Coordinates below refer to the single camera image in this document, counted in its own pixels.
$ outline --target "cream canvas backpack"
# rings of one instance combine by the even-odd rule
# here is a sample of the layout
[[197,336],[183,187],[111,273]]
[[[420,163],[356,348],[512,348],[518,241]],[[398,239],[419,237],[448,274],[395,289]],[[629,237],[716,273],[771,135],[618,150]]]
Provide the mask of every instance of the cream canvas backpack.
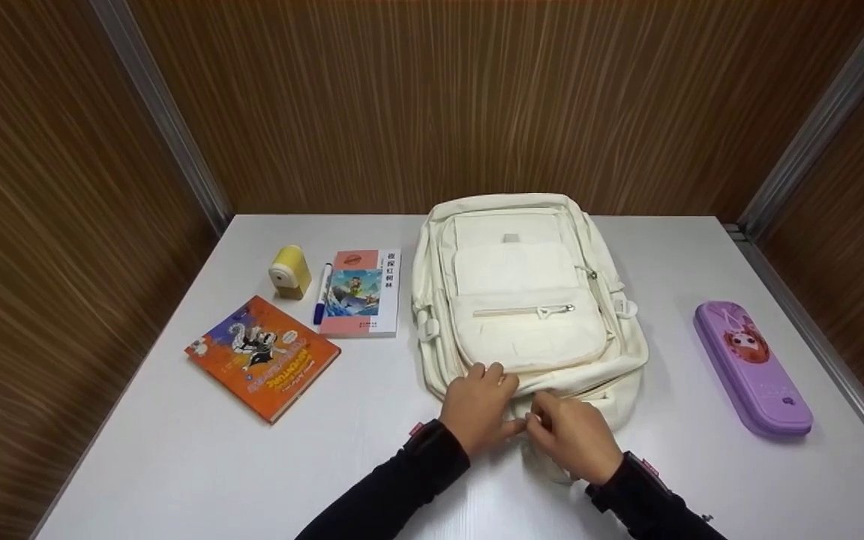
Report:
[[[519,376],[511,417],[548,390],[624,424],[648,346],[602,235],[565,195],[482,195],[436,205],[412,268],[426,386],[439,399],[476,362]],[[547,458],[538,465],[567,482]]]

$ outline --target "marker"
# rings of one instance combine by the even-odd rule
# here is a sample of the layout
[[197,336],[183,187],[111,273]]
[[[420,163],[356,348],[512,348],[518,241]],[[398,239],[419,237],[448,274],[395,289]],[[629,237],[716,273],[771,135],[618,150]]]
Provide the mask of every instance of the marker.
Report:
[[322,270],[322,284],[319,285],[319,301],[315,304],[315,315],[312,316],[312,324],[321,325],[322,318],[326,315],[326,300],[329,298],[329,281],[332,280],[332,264],[326,263]]

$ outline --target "human hand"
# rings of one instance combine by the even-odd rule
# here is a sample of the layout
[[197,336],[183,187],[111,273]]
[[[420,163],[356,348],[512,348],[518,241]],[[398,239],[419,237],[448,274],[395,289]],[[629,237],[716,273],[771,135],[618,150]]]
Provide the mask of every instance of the human hand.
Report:
[[622,451],[609,424],[588,403],[537,392],[525,421],[532,443],[556,465],[591,485],[609,482],[622,464]]
[[502,411],[518,389],[518,376],[503,375],[502,371],[498,362],[487,370],[476,362],[469,375],[453,380],[445,391],[439,421],[452,432],[469,459],[525,430],[525,421],[502,421]]

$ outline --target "pencil case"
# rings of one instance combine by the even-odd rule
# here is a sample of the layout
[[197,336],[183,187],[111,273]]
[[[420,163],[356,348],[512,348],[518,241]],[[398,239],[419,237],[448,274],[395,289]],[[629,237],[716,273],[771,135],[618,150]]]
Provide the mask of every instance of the pencil case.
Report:
[[695,328],[735,411],[762,437],[802,437],[812,411],[739,304],[706,301],[695,310]]

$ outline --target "cartoon boy illustration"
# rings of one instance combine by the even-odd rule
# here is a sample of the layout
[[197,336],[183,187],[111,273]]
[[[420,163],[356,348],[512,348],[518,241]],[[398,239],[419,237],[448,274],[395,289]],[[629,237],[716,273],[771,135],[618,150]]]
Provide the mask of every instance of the cartoon boy illustration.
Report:
[[353,276],[351,280],[346,282],[346,288],[352,296],[358,296],[362,292],[362,277]]
[[261,327],[246,329],[242,322],[236,322],[229,327],[229,334],[234,334],[232,351],[239,355],[249,355],[249,361],[242,366],[242,371],[249,371],[254,365],[264,365],[272,360],[273,353],[287,353],[285,349],[275,346],[278,336],[273,331],[262,331]]

